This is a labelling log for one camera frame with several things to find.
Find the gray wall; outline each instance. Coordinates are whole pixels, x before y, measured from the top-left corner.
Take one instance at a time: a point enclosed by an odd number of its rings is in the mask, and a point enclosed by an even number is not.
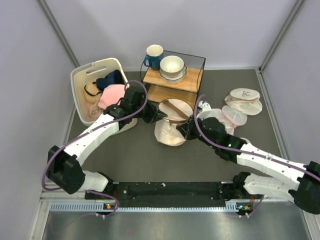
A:
[[[297,0],[46,0],[80,64],[146,48],[204,56],[206,67],[260,66]]]
[[[265,70],[292,160],[320,163],[320,1],[308,0]]]
[[[35,0],[2,1],[0,34],[0,239],[23,240],[66,131],[74,67]]]

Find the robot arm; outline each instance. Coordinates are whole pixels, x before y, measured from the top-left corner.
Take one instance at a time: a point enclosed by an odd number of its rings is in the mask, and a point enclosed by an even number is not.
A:
[[[252,195],[268,195],[295,203],[309,213],[320,214],[320,182],[305,173],[308,171],[319,177],[318,163],[311,161],[309,165],[304,165],[262,151],[239,137],[227,134],[225,126],[215,117],[197,119],[197,123],[214,145],[199,133],[193,116],[177,129],[187,140],[198,139],[210,146],[223,160],[248,166],[271,176],[262,177],[248,172],[235,176],[234,189],[239,192],[239,196],[243,191]]]
[[[98,172],[83,171],[81,166],[104,140],[130,123],[132,118],[142,118],[146,123],[154,123],[166,117],[163,112],[147,101],[141,112],[125,119],[126,116],[132,115],[143,105],[145,97],[146,95],[140,87],[129,87],[125,91],[120,105],[109,106],[95,123],[54,158],[46,176],[68,194],[73,194],[79,190],[104,191],[109,179]],[[49,151],[48,160],[58,150],[59,147],[53,146]]]

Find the wooden shelf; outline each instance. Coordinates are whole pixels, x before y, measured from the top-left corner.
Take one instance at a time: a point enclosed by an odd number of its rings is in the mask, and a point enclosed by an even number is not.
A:
[[[202,74],[203,70],[189,67],[186,69],[186,75],[181,82],[177,84],[168,84],[162,79],[159,71],[152,70],[149,67],[144,76],[143,82],[161,87],[183,90],[190,93],[197,93],[202,79]]]
[[[194,108],[197,101],[197,94],[163,86],[150,86],[148,91],[148,100],[160,103],[165,99],[179,99],[188,103],[192,108]]]

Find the white plastic basket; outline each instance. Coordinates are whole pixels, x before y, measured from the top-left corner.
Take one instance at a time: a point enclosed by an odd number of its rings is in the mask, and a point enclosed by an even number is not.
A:
[[[124,82],[127,83],[128,80],[121,67],[120,62],[113,57],[80,66],[71,72],[71,88],[73,99],[81,122],[84,125],[90,126],[94,123],[94,121],[90,120],[88,115],[88,108],[86,105],[86,99],[83,91],[85,85],[92,80],[104,78],[106,77],[106,75],[115,70],[119,70],[121,72]],[[126,129],[132,128],[136,124],[137,119],[134,118],[130,124],[124,126],[121,132],[123,132]]]

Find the white plate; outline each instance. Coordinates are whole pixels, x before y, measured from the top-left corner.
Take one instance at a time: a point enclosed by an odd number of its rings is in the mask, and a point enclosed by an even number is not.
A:
[[[166,80],[176,81],[176,80],[179,80],[179,79],[183,78],[183,77],[186,75],[186,73],[187,73],[187,67],[184,66],[183,69],[182,69],[182,71],[181,71],[177,76],[175,76],[175,77],[169,77],[169,76],[167,76],[166,73],[165,73],[164,71],[162,71],[161,69],[159,70],[159,73],[160,73],[161,77],[162,77],[162,78],[165,78]]]

